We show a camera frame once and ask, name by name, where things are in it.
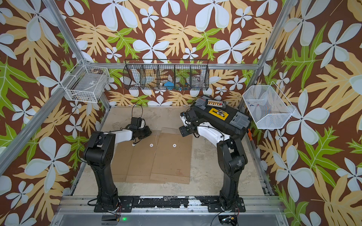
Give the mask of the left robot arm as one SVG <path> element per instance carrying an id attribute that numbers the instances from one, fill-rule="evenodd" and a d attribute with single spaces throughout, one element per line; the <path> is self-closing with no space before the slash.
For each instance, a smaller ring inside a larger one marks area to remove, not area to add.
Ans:
<path id="1" fill-rule="evenodd" d="M 84 160 L 93 170 L 98 185 L 96 212 L 116 213 L 121 207 L 111 172 L 115 144 L 131 140 L 138 143 L 151 134 L 145 120 L 140 117 L 131 118 L 131 123 L 124 129 L 92 133 L 84 151 Z"/>

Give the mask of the brown kraft file bag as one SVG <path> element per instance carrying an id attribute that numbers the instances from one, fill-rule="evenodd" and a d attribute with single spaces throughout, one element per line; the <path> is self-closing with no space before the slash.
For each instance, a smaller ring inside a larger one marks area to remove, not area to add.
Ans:
<path id="1" fill-rule="evenodd" d="M 126 181 L 133 150 L 134 146 L 132 141 L 117 144 L 114 157 L 111 162 L 111 172 L 115 183 Z"/>
<path id="2" fill-rule="evenodd" d="M 159 136 L 152 133 L 133 147 L 133 154 L 126 176 L 127 183 L 164 184 L 150 179 Z"/>
<path id="3" fill-rule="evenodd" d="M 163 128 L 150 174 L 161 182 L 189 184 L 192 156 L 192 136 L 183 137 L 178 129 Z"/>

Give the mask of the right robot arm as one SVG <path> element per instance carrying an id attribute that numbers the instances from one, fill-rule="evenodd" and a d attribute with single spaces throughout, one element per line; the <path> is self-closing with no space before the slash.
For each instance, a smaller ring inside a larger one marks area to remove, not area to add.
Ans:
<path id="1" fill-rule="evenodd" d="M 218 164 L 223 172 L 223 185 L 217 204 L 229 210 L 238 204 L 239 178 L 248 159 L 242 145 L 251 118 L 235 108 L 224 109 L 225 120 L 210 113 L 211 107 L 204 110 L 192 106 L 180 113 L 183 126 L 179 128 L 183 137 L 193 134 L 204 137 L 217 148 Z"/>

